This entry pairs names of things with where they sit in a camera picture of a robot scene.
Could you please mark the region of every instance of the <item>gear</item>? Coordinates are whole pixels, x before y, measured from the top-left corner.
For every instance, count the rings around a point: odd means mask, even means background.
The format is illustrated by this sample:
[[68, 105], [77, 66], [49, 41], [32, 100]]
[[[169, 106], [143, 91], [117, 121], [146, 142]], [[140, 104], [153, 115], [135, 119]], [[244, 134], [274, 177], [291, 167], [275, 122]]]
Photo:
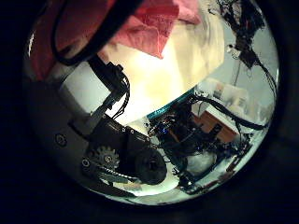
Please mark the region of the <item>gear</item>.
[[120, 163], [119, 154], [111, 147], [99, 147], [96, 149], [93, 160], [113, 171], [119, 167]]

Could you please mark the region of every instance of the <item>screw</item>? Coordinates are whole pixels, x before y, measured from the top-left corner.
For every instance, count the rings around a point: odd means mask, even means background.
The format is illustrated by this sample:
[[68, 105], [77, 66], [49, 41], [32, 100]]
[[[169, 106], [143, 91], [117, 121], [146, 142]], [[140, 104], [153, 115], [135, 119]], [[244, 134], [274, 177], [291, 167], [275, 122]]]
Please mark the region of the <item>screw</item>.
[[82, 165], [84, 167], [89, 167], [91, 164], [90, 164], [90, 162], [88, 160], [84, 159], [84, 160], [82, 160]]
[[55, 142], [57, 143], [57, 145], [59, 145], [60, 147], [65, 147], [66, 146], [66, 138], [64, 137], [63, 134], [61, 133], [57, 133], [55, 135]]
[[112, 162], [112, 158], [110, 156], [104, 157], [105, 162]]

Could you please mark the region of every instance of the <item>black cable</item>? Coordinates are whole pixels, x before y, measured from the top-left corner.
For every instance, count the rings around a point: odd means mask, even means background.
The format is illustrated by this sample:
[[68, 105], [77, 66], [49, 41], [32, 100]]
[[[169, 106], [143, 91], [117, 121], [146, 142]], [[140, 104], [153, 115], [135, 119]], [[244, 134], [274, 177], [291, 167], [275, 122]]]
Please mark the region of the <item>black cable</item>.
[[129, 103], [129, 99], [130, 99], [130, 81], [128, 79], [127, 76], [124, 76], [125, 81], [126, 81], [126, 86], [127, 86], [127, 92], [126, 92], [126, 96], [125, 99], [123, 101], [122, 106], [120, 107], [120, 109], [118, 110], [118, 112], [115, 113], [115, 115], [112, 117], [113, 119], [118, 118], [120, 115], [122, 115], [124, 113], [124, 109], [125, 107], [128, 105]]
[[212, 105], [214, 108], [219, 110], [221, 113], [229, 116], [232, 120], [234, 120], [235, 122], [241, 124], [244, 127], [260, 131], [260, 130], [263, 130], [264, 128], [268, 127], [268, 125], [269, 125], [268, 123], [266, 123], [265, 125], [260, 125], [260, 124], [252, 123], [248, 120], [242, 119], [242, 118], [236, 116], [230, 110], [228, 110], [224, 105], [222, 105], [222, 104], [220, 104], [217, 101], [214, 101], [212, 99], [206, 98], [204, 96], [194, 95], [193, 97], [195, 97], [196, 102], [203, 101], [203, 102], [206, 102], [206, 103]]
[[108, 12], [101, 26], [91, 38], [90, 42], [73, 58], [67, 59], [62, 56], [56, 48], [56, 33], [58, 30], [58, 25], [68, 4], [68, 0], [64, 0], [64, 3], [54, 22], [50, 36], [50, 45], [54, 57], [59, 63], [68, 66], [88, 61], [109, 41], [114, 34], [119, 31], [122, 25], [132, 14], [134, 14], [135, 10], [142, 2], [143, 0], [116, 1], [112, 9]]

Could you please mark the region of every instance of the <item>red fabric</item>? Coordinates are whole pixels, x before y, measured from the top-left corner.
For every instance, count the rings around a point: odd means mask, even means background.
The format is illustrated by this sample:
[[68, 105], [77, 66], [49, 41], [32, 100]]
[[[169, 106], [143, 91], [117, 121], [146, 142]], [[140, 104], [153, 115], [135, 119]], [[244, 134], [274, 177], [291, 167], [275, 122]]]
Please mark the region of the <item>red fabric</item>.
[[[55, 60], [50, 48], [50, 32], [61, 0], [52, 0], [36, 25], [31, 62], [38, 79], [47, 77]], [[73, 0], [62, 16], [57, 32], [57, 48], [62, 50], [81, 37], [90, 37], [103, 21], [115, 0]], [[112, 38], [112, 42], [139, 49], [162, 58], [162, 51], [176, 19], [200, 22], [197, 0], [145, 0], [134, 16]]]

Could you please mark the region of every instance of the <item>fisheye lens view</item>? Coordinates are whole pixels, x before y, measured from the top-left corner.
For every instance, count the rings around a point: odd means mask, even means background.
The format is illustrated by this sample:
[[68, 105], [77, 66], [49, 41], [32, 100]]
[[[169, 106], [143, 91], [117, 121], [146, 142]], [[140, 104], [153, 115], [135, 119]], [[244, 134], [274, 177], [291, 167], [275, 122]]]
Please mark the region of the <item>fisheye lens view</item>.
[[221, 187], [263, 150], [277, 104], [277, 47], [253, 0], [52, 0], [23, 58], [45, 154], [121, 203]]

